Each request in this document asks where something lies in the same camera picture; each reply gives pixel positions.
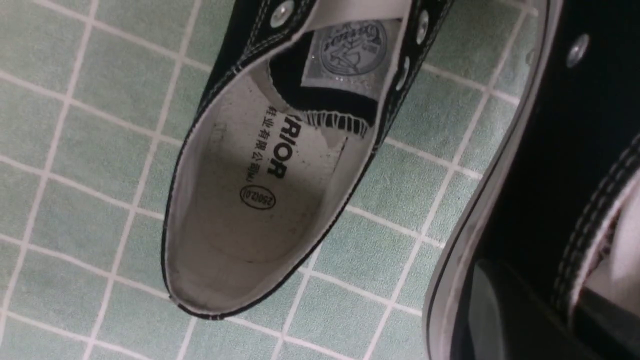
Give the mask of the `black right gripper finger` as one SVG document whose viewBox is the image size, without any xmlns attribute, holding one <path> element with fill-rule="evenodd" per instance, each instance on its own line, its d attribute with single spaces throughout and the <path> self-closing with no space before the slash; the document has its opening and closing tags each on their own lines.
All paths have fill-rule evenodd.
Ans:
<svg viewBox="0 0 640 360">
<path fill-rule="evenodd" d="M 554 321 L 525 284 L 503 265 L 474 264 L 464 360 L 598 360 L 599 356 Z"/>
</svg>

